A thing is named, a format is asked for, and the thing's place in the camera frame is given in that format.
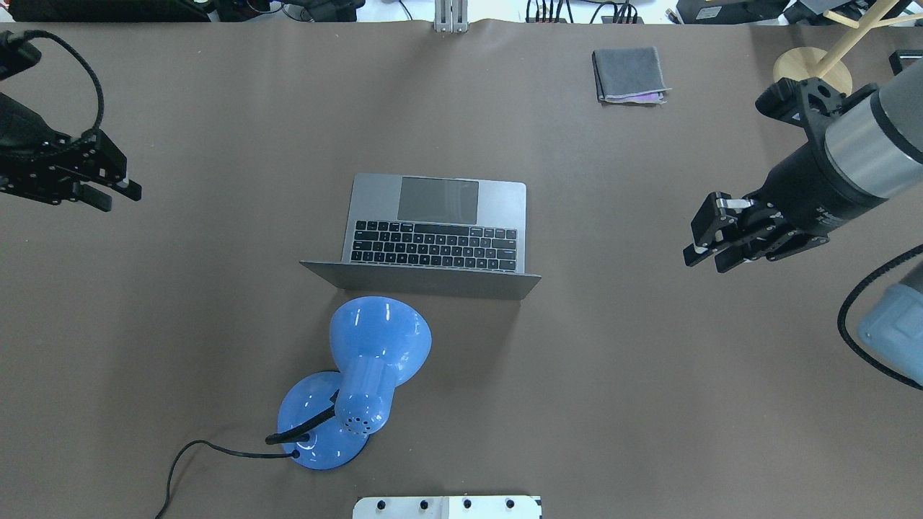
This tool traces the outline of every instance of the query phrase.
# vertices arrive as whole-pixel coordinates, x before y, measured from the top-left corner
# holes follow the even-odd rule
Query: blue desk lamp
[[[266,443],[298,451],[293,459],[307,468],[345,465],[388,421],[394,388],[423,366],[432,342],[423,317],[401,301],[349,301],[330,320],[330,349],[340,371],[296,383],[279,407],[279,433]]]

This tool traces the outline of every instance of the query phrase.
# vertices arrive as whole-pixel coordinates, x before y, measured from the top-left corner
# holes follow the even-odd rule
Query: lamp base
[[[295,384],[279,406],[277,430],[283,432],[305,423],[332,405],[330,398],[340,389],[339,371],[321,371]],[[282,449],[301,455],[294,461],[314,470],[329,470],[355,458],[368,441],[367,436],[346,430],[336,417],[313,428],[299,441],[283,443]]]
[[[815,69],[821,59],[827,55],[827,51],[815,47],[798,47],[779,56],[773,66],[773,80],[778,81],[781,78],[802,79],[813,78],[811,72]],[[853,77],[849,75],[849,70],[843,62],[837,62],[830,72],[827,72],[823,78],[838,91],[844,94],[850,94],[853,91]]]

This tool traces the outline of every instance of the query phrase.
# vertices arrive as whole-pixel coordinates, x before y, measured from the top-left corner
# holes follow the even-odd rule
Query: black cable sleeve
[[[853,306],[853,303],[856,302],[856,299],[858,299],[858,297],[862,295],[862,292],[864,292],[865,289],[868,288],[870,284],[874,283],[875,280],[882,277],[887,271],[890,271],[891,269],[897,267],[898,265],[902,263],[910,261],[911,259],[915,258],[916,256],[919,256],[920,254],[923,254],[923,244],[913,247],[907,252],[905,252],[904,254],[901,254],[900,256],[892,259],[891,261],[888,261],[884,265],[881,265],[878,269],[875,269],[875,271],[873,271],[871,274],[866,276],[865,279],[860,281],[859,284],[856,285],[856,288],[854,288],[852,292],[850,292],[849,295],[846,296],[846,299],[843,302],[843,305],[840,307],[840,312],[836,316],[836,328],[837,330],[839,330],[840,336],[843,337],[843,340],[846,342],[846,344],[848,344],[849,347],[852,348],[854,352],[856,352],[856,355],[862,358],[862,360],[868,362],[875,369],[891,377],[894,380],[902,382],[914,389],[923,390],[923,386],[914,382],[912,379],[905,377],[904,375],[901,375],[900,373],[894,371],[893,369],[888,368],[887,366],[884,366],[881,362],[875,360],[864,349],[862,349],[862,347],[859,346],[855,340],[853,340],[852,335],[850,335],[849,330],[846,328],[846,314],[849,313],[849,309]]]

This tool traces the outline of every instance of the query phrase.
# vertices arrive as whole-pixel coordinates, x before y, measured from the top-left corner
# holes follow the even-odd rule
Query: metal bracket
[[[541,519],[538,496],[418,496],[363,498],[353,519]]]
[[[436,0],[436,32],[468,31],[468,0]]]

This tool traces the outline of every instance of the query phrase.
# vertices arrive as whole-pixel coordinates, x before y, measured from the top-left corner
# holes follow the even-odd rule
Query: gray cloth
[[[607,103],[663,103],[664,84],[656,47],[593,51],[596,97]]]

